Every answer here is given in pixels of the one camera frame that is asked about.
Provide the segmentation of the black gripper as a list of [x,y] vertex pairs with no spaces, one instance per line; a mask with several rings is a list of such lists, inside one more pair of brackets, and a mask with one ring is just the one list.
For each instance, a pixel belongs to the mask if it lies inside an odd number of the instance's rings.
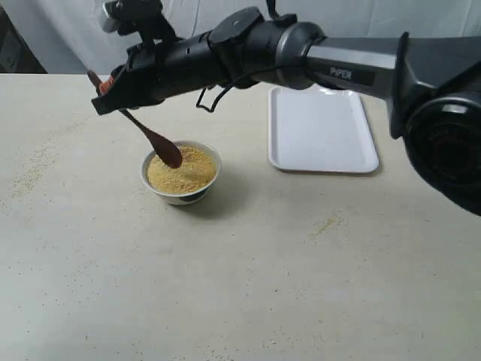
[[225,83],[225,69],[209,47],[207,34],[158,43],[152,51],[133,49],[125,65],[97,85],[98,114],[158,105],[164,100]]

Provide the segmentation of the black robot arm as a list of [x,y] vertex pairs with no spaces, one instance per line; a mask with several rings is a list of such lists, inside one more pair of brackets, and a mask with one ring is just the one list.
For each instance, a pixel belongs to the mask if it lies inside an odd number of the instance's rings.
[[393,138],[404,142],[420,177],[451,202],[480,213],[480,39],[330,38],[294,14],[239,10],[184,39],[157,1],[102,5],[106,32],[138,33],[107,83],[91,76],[98,114],[159,105],[215,86],[224,92],[265,82],[290,89],[318,84],[383,100]]

